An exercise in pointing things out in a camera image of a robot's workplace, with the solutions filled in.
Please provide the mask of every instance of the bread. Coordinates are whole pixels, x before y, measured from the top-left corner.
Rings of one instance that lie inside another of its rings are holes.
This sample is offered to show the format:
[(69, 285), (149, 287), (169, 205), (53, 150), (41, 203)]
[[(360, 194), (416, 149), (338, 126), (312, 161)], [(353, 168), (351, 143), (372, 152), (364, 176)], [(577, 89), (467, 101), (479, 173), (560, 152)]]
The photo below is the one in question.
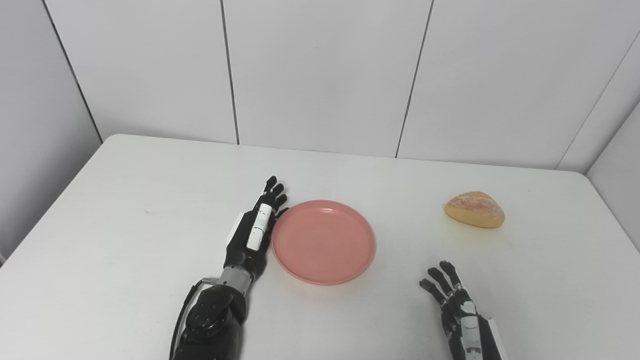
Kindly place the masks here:
[(451, 199), (444, 212), (465, 224), (495, 228), (504, 223), (504, 212), (498, 203), (483, 192), (463, 193)]

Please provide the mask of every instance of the white wall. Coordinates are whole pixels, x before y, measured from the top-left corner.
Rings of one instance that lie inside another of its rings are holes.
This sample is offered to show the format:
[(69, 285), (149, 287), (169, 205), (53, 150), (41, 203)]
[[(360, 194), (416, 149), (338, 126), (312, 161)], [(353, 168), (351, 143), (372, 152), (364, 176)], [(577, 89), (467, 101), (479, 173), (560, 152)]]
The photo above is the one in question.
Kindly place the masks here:
[(640, 98), (635, 0), (46, 2), (105, 137), (584, 172)]
[(630, 0), (435, 0), (399, 157), (556, 168), (639, 13)]
[(640, 249), (640, 106), (622, 125), (587, 177)]
[(0, 1), (0, 252), (8, 256), (100, 145), (39, 0)]
[(103, 138), (236, 143), (218, 1), (46, 3)]

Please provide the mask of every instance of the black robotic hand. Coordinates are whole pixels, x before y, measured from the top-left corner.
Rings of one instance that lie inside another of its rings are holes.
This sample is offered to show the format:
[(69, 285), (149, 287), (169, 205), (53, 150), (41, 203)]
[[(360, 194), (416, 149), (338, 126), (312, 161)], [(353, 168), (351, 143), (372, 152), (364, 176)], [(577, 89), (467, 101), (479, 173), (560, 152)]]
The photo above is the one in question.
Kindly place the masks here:
[(454, 360), (507, 360), (493, 319), (485, 319), (476, 311), (471, 296), (462, 285), (456, 269), (448, 261), (440, 268), (449, 276), (451, 285), (438, 268), (430, 268), (429, 275), (440, 285), (423, 279), (420, 286), (440, 304), (442, 328), (449, 339)]
[(245, 269), (251, 281), (258, 279), (267, 266), (266, 252), (271, 243), (273, 226), (280, 216), (289, 208), (278, 212), (280, 206), (287, 202), (283, 194), (284, 186), (271, 176), (267, 180), (262, 195), (251, 211), (242, 216), (229, 245), (225, 268), (233, 266)]
[(266, 252), (278, 212), (287, 201), (272, 176), (251, 211), (241, 214), (227, 245), (219, 279), (206, 277), (191, 287), (175, 324), (171, 360), (234, 360), (247, 317), (246, 292), (266, 268)]

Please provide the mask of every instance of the table surface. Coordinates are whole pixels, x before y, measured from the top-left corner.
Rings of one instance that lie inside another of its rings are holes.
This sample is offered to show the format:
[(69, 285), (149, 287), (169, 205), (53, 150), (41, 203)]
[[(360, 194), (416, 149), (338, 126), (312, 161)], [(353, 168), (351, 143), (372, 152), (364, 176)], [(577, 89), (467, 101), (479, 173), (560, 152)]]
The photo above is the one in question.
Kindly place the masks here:
[[(242, 359), (448, 359), (418, 286), (454, 263), (511, 359), (632, 359), (640, 254), (572, 172), (373, 158), (116, 135), (0, 269), (4, 359), (167, 359), (190, 286), (220, 274), (228, 232), (276, 174), (289, 205), (331, 199), (371, 223), (357, 279), (316, 286), (269, 253), (250, 293)], [(448, 218), (481, 190), (499, 229)]]

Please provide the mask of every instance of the pink plate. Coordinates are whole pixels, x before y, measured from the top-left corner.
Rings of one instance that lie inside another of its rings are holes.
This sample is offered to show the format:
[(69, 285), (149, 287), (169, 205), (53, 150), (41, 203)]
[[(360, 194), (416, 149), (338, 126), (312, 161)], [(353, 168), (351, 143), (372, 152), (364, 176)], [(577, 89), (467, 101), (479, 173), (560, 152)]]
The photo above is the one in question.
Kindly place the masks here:
[(271, 239), (273, 253), (285, 270), (320, 285), (355, 279), (376, 252), (373, 230), (365, 218), (329, 200), (293, 206), (278, 220)]

